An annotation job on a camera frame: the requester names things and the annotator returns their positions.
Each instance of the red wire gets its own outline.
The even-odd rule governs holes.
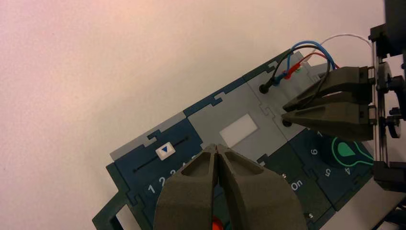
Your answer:
[[[310,53],[310,54],[306,55],[306,57],[302,58],[302,60],[300,60],[298,63],[294,64],[287,72],[285,72],[285,76],[283,78],[285,78],[286,80],[290,79],[291,76],[292,76],[292,73],[300,68],[301,62],[304,61],[306,58],[312,56],[313,54],[319,55],[319,56],[324,57],[325,59],[327,59],[326,56],[324,56],[324,54],[320,54],[320,53],[317,53],[317,52]]]
[[[300,60],[299,63],[301,63],[301,62],[302,62],[303,60],[305,60],[306,58],[312,56],[313,54],[319,55],[319,56],[324,57],[325,59],[327,59],[327,57],[326,57],[324,54],[320,54],[320,53],[314,52],[314,53],[310,53],[310,54],[306,55],[306,57],[302,58],[302,60]]]

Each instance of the white wire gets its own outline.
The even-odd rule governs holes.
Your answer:
[[[361,36],[361,35],[358,35],[358,34],[350,34],[350,33],[336,34],[336,35],[330,36],[330,37],[326,38],[323,42],[321,42],[320,45],[324,44],[326,41],[329,41],[329,40],[331,40],[331,39],[333,39],[333,38],[335,38],[335,37],[344,37],[344,36],[350,36],[350,37],[359,38],[359,39],[361,39],[362,41],[366,42],[366,43],[369,45],[369,47],[371,48],[371,50],[372,50],[372,44],[371,44],[371,42],[370,42],[367,38],[365,38],[365,37],[363,37],[363,36]],[[305,60],[303,60],[303,62],[308,61],[310,57],[308,57],[308,58],[306,58]]]

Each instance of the white wall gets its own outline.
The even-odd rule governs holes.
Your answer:
[[[94,229],[110,152],[299,40],[383,22],[381,0],[0,1],[2,228]],[[370,64],[359,40],[326,48]]]

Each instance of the white square button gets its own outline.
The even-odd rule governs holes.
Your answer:
[[[161,161],[175,153],[175,149],[170,142],[164,144],[163,146],[159,147],[155,150]]]

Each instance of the wire bundle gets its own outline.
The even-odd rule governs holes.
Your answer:
[[[303,106],[301,106],[301,108],[306,107],[309,103],[311,103],[316,98],[316,96],[320,92],[321,86],[323,85],[323,83],[326,81],[326,79],[328,77],[328,74],[330,72],[330,68],[333,68],[333,69],[338,69],[339,68],[338,65],[334,62],[333,57],[321,45],[323,43],[325,43],[326,41],[328,41],[328,40],[331,40],[331,39],[333,39],[335,37],[341,37],[341,36],[351,36],[351,37],[359,38],[362,41],[366,42],[370,47],[372,47],[371,43],[366,38],[364,38],[362,36],[359,36],[357,34],[348,34],[348,33],[333,35],[333,36],[325,39],[321,44],[319,44],[318,42],[315,42],[315,41],[310,41],[310,40],[306,40],[306,41],[296,43],[295,45],[292,46],[292,48],[289,50],[289,52],[286,53],[281,58],[281,60],[278,62],[277,66],[275,68],[275,71],[272,74],[272,77],[265,84],[260,85],[259,91],[261,93],[267,93],[269,91],[269,88],[272,85],[278,86],[282,79],[286,79],[286,80],[290,79],[292,73],[295,72],[301,66],[301,63],[306,62],[312,55],[319,55],[321,57],[324,57],[327,60],[327,70],[326,70],[326,73],[324,74],[324,76],[319,81],[319,85],[317,86],[315,94],[313,94],[312,98],[309,101],[307,101]],[[294,51],[302,49],[302,48],[313,48],[313,51],[310,54],[308,54],[307,56],[305,56],[303,59],[301,59],[298,63],[296,63],[295,65],[290,67],[291,54]],[[280,75],[275,76],[276,71],[278,70],[278,68],[281,65],[282,61],[285,60],[286,58],[287,58],[287,68],[286,68],[286,70],[283,71]]]

